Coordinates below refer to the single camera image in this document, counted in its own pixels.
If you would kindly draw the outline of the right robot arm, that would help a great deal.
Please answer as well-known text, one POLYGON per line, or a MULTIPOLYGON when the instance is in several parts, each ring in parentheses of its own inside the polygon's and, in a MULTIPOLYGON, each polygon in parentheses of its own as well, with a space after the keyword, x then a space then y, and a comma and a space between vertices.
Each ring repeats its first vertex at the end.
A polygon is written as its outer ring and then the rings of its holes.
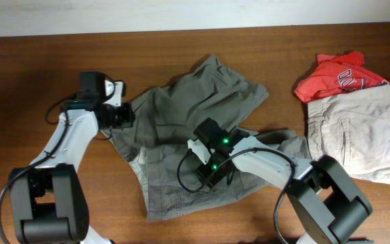
POLYGON ((241 129, 228 132, 211 118, 195 130, 188 148, 202 162, 202 185, 214 187, 240 171, 253 174, 288 197, 305 234, 299 243, 347 243, 372 214, 369 200, 340 163, 324 155, 299 159, 262 143, 241 129))

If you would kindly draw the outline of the grey-green shorts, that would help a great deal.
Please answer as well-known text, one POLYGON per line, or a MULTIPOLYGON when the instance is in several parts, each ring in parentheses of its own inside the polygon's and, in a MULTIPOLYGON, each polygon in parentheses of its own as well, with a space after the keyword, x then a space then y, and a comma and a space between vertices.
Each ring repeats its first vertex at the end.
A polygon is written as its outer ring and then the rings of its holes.
POLYGON ((136 98, 132 127, 104 131, 135 172, 149 221, 228 205, 267 186, 258 176, 237 173, 231 183, 222 180, 204 188, 196 175, 200 161, 186 151, 202 121, 211 118, 223 129, 237 129, 268 96, 263 85, 210 56, 172 85, 153 87, 136 98))

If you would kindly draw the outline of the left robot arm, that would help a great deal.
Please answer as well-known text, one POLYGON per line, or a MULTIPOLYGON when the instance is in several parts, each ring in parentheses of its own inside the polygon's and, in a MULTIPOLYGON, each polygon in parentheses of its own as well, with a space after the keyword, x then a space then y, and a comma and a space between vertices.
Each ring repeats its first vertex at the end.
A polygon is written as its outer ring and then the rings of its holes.
POLYGON ((80 90, 56 102, 56 130, 29 166, 15 168, 2 194, 10 194, 20 243, 110 243, 89 223, 78 177, 85 151, 98 132, 131 127, 135 115, 123 102, 126 85, 97 72, 80 74, 80 90))

